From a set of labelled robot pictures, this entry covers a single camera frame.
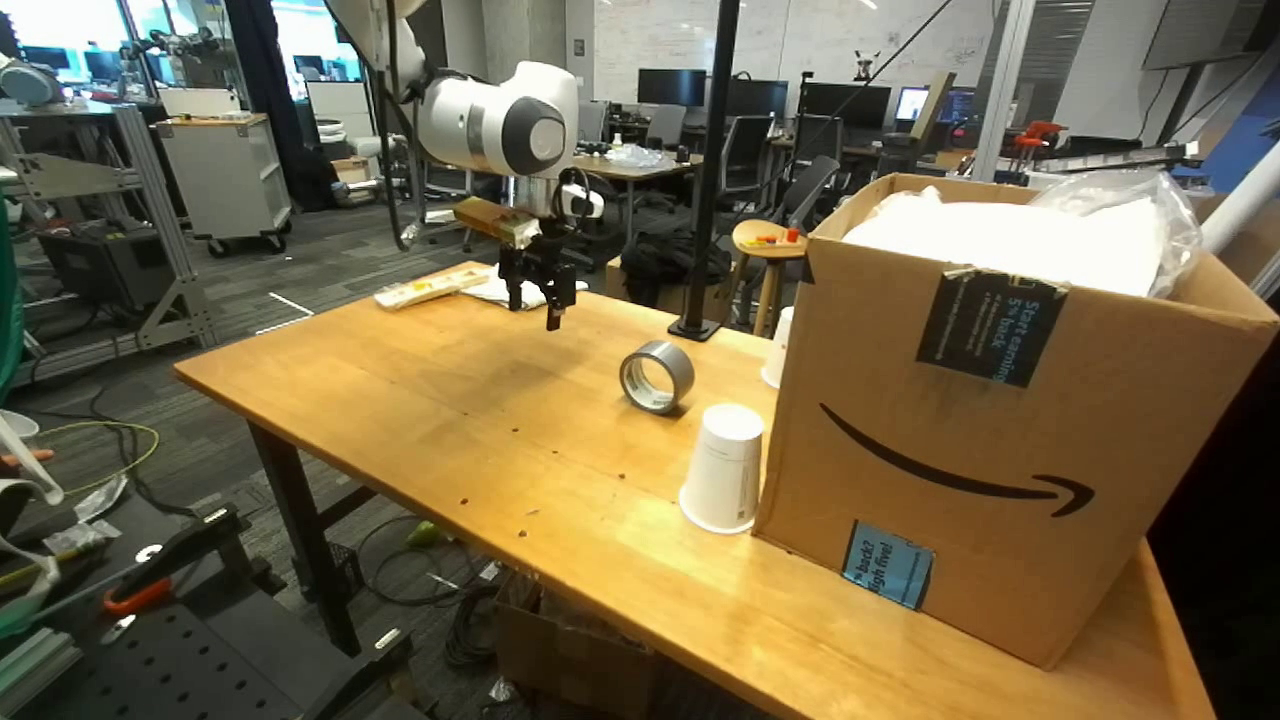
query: amazon box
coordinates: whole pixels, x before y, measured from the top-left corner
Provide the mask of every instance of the amazon box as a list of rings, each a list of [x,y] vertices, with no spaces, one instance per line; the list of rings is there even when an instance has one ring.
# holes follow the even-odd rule
[[[1029,664],[1057,664],[1275,340],[1211,255],[1172,300],[1048,289],[811,237],[758,534]]]

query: machine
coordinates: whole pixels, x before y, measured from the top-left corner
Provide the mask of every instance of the machine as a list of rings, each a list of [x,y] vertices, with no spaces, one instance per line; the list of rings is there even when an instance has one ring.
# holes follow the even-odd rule
[[[418,141],[445,165],[508,177],[503,202],[533,214],[536,233],[488,233],[503,243],[502,277],[508,307],[522,307],[522,282],[533,279],[547,294],[547,327],[560,327],[576,304],[576,272],[560,259],[560,233],[599,210],[570,185],[576,152],[576,75],[554,65],[522,58],[503,84],[479,84],[445,71],[418,42],[408,16],[423,0],[330,0],[337,23],[348,31],[371,71],[383,75],[388,94],[418,103]]]

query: desk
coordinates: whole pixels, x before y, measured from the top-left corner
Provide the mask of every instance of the desk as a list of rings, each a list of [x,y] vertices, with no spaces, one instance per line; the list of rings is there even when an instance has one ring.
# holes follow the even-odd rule
[[[624,246],[635,243],[635,185],[644,178],[662,178],[662,177],[681,177],[702,167],[706,157],[690,157],[690,160],[674,160],[674,165],[612,165],[603,157],[576,157],[574,167],[581,167],[584,177],[603,177],[603,178],[621,178],[629,186],[629,202],[624,202]]]
[[[560,333],[454,294],[408,311],[355,300],[182,364],[264,452],[296,553],[334,572],[296,448],[536,572],[621,632],[778,715],[1211,715],[1152,553],[1139,548],[1057,672],[903,611],[758,534],[678,506],[702,415],[772,418],[768,343],[686,343],[686,415],[644,415],[616,364],[674,317],[584,290]],[[353,632],[345,605],[330,626]]]

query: duct tape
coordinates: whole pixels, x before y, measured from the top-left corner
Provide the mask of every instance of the duct tape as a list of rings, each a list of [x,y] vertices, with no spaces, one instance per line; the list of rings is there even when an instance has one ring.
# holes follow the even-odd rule
[[[691,359],[686,348],[654,340],[624,356],[621,385],[635,406],[678,411],[691,388]]]

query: amazon logo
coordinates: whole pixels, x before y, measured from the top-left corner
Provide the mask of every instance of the amazon logo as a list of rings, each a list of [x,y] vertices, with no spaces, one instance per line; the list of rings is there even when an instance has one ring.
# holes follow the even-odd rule
[[[996,485],[996,481],[976,481],[976,475],[957,475],[933,465],[922,465],[890,445],[880,445],[875,435],[852,428],[839,411],[833,411],[829,403],[822,403],[825,415],[861,448],[868,448],[873,457],[880,457],[884,465],[923,481],[923,485],[941,485],[953,491],[972,491],[972,497],[1000,497],[1000,501],[1029,501],[1029,503],[1057,503],[1053,517],[1072,517],[1092,501],[1092,486],[1069,475],[1032,475],[1039,486],[1018,486],[1018,485]]]

